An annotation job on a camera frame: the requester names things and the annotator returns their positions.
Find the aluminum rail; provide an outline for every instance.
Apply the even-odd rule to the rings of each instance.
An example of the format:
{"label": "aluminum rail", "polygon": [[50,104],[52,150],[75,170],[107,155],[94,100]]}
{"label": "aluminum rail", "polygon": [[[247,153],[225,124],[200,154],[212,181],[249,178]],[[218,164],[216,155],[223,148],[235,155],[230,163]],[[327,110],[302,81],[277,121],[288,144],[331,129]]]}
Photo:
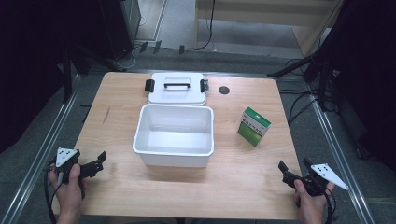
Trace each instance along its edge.
{"label": "aluminum rail", "polygon": [[[312,91],[314,89],[312,84],[306,84],[306,88],[309,91]],[[347,159],[344,156],[344,152],[337,140],[337,137],[332,129],[332,125],[330,124],[326,113],[322,112],[317,102],[313,103],[313,107],[320,122],[320,126],[322,127],[326,139],[329,143],[335,162],[340,169],[341,176],[345,180],[346,184],[349,185],[349,197],[352,200],[353,205],[355,206],[355,210],[358,214],[359,219],[361,220],[361,223],[374,224],[375,221],[361,192],[361,188],[359,187],[359,184],[347,163]]]}
{"label": "aluminum rail", "polygon": [[70,110],[77,98],[81,80],[81,75],[77,74],[73,81],[74,91],[69,100],[61,106],[61,109],[55,118],[55,121],[52,123],[49,132],[44,139],[43,144],[41,145],[41,148],[38,150],[32,165],[30,166],[25,178],[19,185],[17,192],[14,195],[14,199],[12,200],[6,212],[6,215],[3,217],[1,222],[2,224],[17,223],[23,207],[26,205],[26,202],[35,186],[35,182],[42,175],[42,168],[48,161],[53,144],[55,143],[59,132],[64,126],[64,122],[67,119],[67,116],[69,115]]}

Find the wooden table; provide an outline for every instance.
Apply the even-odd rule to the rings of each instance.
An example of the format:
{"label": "wooden table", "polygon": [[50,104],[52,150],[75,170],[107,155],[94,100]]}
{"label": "wooden table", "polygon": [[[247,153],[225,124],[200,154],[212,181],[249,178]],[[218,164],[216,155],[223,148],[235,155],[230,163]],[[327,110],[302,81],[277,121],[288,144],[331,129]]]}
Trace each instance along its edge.
{"label": "wooden table", "polygon": [[[76,143],[81,164],[107,154],[105,169],[88,179],[84,215],[297,219],[294,190],[277,168],[283,160],[300,174],[275,81],[207,77],[215,151],[206,168],[177,168],[147,166],[132,150],[149,78],[108,73],[103,79]],[[220,86],[230,93],[220,94]],[[237,133],[248,106],[272,121],[258,147]],[[57,202],[54,211],[59,211]]]}

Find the white plastic fin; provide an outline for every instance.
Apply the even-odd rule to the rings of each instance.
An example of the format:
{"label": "white plastic fin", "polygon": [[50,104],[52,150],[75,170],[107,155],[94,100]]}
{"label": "white plastic fin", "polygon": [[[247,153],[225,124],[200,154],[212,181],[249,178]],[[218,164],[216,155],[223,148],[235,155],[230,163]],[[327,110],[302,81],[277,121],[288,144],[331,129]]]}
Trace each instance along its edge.
{"label": "white plastic fin", "polygon": [[311,168],[318,175],[334,183],[336,186],[342,189],[349,190],[349,186],[346,185],[346,183],[344,183],[344,181],[340,177],[338,177],[338,175],[327,164],[312,165]]}
{"label": "white plastic fin", "polygon": [[76,149],[58,148],[58,154],[56,154],[56,167],[61,167],[76,153]]}
{"label": "white plastic fin", "polygon": [[60,172],[58,175],[58,183],[57,183],[58,187],[61,186],[63,180],[64,180],[64,172]]}

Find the white storage container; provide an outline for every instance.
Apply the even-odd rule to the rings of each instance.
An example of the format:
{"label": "white storage container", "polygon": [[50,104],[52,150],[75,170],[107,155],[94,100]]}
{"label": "white storage container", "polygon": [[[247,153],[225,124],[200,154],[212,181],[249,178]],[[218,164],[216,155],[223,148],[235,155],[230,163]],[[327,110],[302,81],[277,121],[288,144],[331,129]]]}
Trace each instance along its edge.
{"label": "white storage container", "polygon": [[214,150],[213,110],[199,73],[156,73],[146,83],[134,152],[146,165],[205,167]]}
{"label": "white storage container", "polygon": [[146,165],[205,167],[214,149],[213,110],[144,105],[133,149]]}

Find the round hole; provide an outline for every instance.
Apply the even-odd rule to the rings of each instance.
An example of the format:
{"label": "round hole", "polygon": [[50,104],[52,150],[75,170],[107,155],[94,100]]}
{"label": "round hole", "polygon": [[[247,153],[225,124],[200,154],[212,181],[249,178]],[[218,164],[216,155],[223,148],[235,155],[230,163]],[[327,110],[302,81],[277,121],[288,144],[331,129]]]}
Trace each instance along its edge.
{"label": "round hole", "polygon": [[230,89],[226,86],[222,86],[219,88],[219,92],[223,95],[227,95],[228,93],[230,93]]}

